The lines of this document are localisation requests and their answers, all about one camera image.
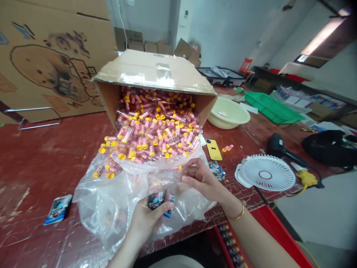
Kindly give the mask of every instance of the yellow plug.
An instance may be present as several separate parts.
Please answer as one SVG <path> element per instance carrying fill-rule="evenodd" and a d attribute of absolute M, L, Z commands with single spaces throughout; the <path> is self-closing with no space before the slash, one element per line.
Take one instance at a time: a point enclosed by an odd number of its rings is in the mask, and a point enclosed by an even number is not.
<path fill-rule="evenodd" d="M 301 179 L 303 185 L 307 185 L 308 187 L 318 183 L 314 174 L 311 174 L 307 170 L 299 170 L 295 175 Z"/>

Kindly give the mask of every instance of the window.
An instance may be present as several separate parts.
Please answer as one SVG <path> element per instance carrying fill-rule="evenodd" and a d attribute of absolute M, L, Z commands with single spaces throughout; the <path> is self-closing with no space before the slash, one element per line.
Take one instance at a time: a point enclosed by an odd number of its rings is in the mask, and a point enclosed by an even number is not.
<path fill-rule="evenodd" d="M 294 62 L 320 68 L 356 38 L 352 19 L 345 17 L 349 13 L 341 9 L 339 15 L 342 17 L 333 17 Z"/>

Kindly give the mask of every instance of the worn table surface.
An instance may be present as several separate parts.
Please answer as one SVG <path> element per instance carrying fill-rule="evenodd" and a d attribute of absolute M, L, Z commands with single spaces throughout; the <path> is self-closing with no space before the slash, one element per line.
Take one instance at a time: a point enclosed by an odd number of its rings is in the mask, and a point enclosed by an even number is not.
<path fill-rule="evenodd" d="M 231 89 L 216 89 L 219 93 Z M 222 153 L 226 172 L 224 185 L 242 199 L 249 210 L 263 205 L 253 189 L 241 186 L 234 178 L 237 164 L 246 156 L 263 153 L 267 139 L 280 133 L 286 148 L 314 165 L 325 178 L 339 172 L 313 161 L 300 143 L 308 133 L 301 125 L 275 125 L 262 114 L 233 130 L 221 130 L 210 123 L 204 137 L 214 139 L 220 148 L 234 144 Z M 106 255 L 99 239 L 81 224 L 76 204 L 68 218 L 43 226 L 54 198 L 73 194 L 97 153 L 102 139 L 114 133 L 106 113 L 65 118 L 58 126 L 18 131 L 15 125 L 0 128 L 0 263 L 2 267 L 104 267 Z M 296 191 L 262 191 L 269 202 Z M 205 221 L 195 221 L 179 232 L 147 245 L 141 255 L 159 250 L 226 221 L 218 205 L 206 213 Z"/>

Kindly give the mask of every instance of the small card package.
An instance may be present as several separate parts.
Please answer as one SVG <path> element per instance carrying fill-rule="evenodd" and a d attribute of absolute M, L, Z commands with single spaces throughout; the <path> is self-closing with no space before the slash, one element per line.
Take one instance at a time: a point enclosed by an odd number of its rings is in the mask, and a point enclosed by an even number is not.
<path fill-rule="evenodd" d="M 60 222 L 66 217 L 72 196 L 73 195 L 66 195 L 64 197 L 57 197 L 54 199 L 52 208 L 45 220 L 44 225 Z"/>
<path fill-rule="evenodd" d="M 162 203 L 166 201 L 171 201 L 175 203 L 175 197 L 168 190 L 164 192 L 154 193 L 148 196 L 148 207 L 151 210 L 158 208 Z M 164 213 L 164 216 L 167 218 L 171 217 L 172 210 L 169 210 Z"/>
<path fill-rule="evenodd" d="M 208 162 L 208 166 L 211 169 L 213 175 L 217 178 L 217 180 L 222 181 L 226 176 L 226 173 L 223 169 L 217 164 L 217 161 Z"/>

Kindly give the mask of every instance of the smartphone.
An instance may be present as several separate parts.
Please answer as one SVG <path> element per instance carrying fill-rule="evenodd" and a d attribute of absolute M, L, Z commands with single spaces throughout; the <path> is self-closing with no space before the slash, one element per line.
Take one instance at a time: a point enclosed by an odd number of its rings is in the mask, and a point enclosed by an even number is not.
<path fill-rule="evenodd" d="M 215 140 L 206 140 L 209 156 L 212 160 L 222 160 L 221 153 Z"/>

